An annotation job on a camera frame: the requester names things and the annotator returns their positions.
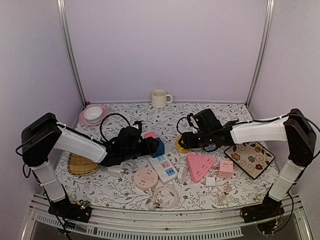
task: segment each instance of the mug handle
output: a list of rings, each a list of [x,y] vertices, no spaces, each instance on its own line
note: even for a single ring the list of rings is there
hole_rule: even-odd
[[[167,94],[166,97],[169,97],[170,98],[170,101],[166,101],[167,104],[171,104],[174,100],[174,98],[172,97],[171,94]]]

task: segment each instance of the white mug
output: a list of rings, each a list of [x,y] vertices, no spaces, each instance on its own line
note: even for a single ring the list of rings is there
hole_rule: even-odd
[[[151,104],[157,109],[165,107],[167,104],[172,103],[173,97],[171,94],[167,94],[165,90],[157,89],[152,92]]]

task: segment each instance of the pink plate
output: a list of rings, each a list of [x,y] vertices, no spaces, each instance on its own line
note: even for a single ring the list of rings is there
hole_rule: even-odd
[[[88,122],[86,119],[85,119],[85,111],[88,109],[88,108],[92,108],[92,107],[100,107],[102,108],[103,112],[102,112],[102,118],[100,121],[96,122],[96,123],[90,123]],[[109,108],[105,105],[97,105],[97,104],[93,104],[93,105],[89,105],[86,109],[84,109],[80,115],[79,115],[79,121],[80,123],[82,123],[83,125],[86,125],[86,126],[97,126],[99,125],[102,120],[105,118],[105,116],[107,116],[109,114]]]

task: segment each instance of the blue cube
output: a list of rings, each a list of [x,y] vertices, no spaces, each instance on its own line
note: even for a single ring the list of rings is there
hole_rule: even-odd
[[[159,137],[156,138],[155,140],[157,140],[159,142],[159,146],[158,146],[158,149],[156,150],[156,152],[151,154],[151,157],[153,157],[154,159],[165,154],[164,143],[161,141],[161,139]]]

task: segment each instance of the pink round power strip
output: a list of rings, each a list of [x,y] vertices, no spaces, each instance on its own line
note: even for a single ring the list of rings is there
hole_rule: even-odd
[[[153,189],[158,183],[158,174],[152,168],[140,168],[134,174],[134,183],[138,189],[143,191]]]

